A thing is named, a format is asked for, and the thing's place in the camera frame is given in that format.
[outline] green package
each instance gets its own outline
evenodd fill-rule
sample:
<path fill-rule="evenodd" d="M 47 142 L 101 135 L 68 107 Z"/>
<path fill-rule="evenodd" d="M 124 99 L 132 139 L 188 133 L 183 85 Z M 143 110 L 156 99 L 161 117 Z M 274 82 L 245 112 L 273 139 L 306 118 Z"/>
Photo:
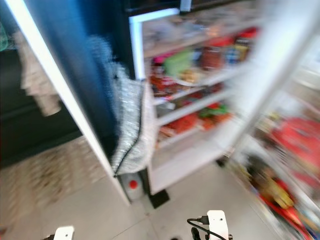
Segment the green package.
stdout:
<path fill-rule="evenodd" d="M 164 70 L 168 76 L 179 77 L 179 74 L 192 66 L 193 52 L 186 48 L 185 50 L 168 57 L 164 61 Z"/>

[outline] white floor tile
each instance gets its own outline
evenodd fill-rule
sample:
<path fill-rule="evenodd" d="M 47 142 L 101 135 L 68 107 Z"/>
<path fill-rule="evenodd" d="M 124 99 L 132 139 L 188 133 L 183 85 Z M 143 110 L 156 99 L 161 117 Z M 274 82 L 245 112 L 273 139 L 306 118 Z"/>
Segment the white floor tile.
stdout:
<path fill-rule="evenodd" d="M 41 240 L 42 237 L 42 223 L 40 214 L 36 211 L 29 213 L 11 223 L 5 225 L 7 231 L 2 240 Z"/>
<path fill-rule="evenodd" d="M 155 210 L 148 195 L 144 195 L 141 199 L 134 201 L 130 207 L 139 221 L 147 218 Z"/>
<path fill-rule="evenodd" d="M 191 226 L 187 219 L 206 215 L 209 210 L 225 212 L 229 231 L 235 240 L 276 239 L 249 206 L 243 189 L 228 172 L 214 165 L 187 177 L 170 187 L 168 192 L 173 195 L 173 201 L 159 207 L 150 216 L 159 240 L 174 236 L 191 240 Z"/>
<path fill-rule="evenodd" d="M 141 215 L 125 206 L 107 178 L 41 211 L 44 236 L 73 225 L 75 240 L 111 239 L 139 222 Z"/>
<path fill-rule="evenodd" d="M 158 240 L 158 238 L 150 221 L 144 219 L 112 240 Z"/>

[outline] jar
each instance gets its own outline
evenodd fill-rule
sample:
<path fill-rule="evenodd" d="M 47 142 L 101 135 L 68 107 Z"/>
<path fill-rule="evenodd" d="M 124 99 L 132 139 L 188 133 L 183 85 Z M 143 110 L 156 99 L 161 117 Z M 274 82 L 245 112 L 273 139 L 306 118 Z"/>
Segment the jar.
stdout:
<path fill-rule="evenodd" d="M 220 69 L 225 64 L 225 52 L 232 44 L 230 37 L 214 39 L 203 48 L 201 57 L 201 67 L 204 70 Z"/>

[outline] floor mat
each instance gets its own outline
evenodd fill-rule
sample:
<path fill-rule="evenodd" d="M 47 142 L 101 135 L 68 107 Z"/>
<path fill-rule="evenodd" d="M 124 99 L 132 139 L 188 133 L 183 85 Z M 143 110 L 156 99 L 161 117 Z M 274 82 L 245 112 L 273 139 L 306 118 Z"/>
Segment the floor mat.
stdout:
<path fill-rule="evenodd" d="M 104 176 L 83 136 L 29 157 L 0 172 L 0 223 L 14 223 Z"/>

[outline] red bottle cap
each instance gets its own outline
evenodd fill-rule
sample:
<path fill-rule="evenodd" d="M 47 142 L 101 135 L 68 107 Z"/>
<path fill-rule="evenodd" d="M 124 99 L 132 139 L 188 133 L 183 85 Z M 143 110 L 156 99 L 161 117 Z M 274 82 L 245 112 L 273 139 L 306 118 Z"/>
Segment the red bottle cap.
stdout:
<path fill-rule="evenodd" d="M 131 189 L 136 189 L 138 187 L 138 183 L 135 180 L 131 180 L 129 186 Z"/>

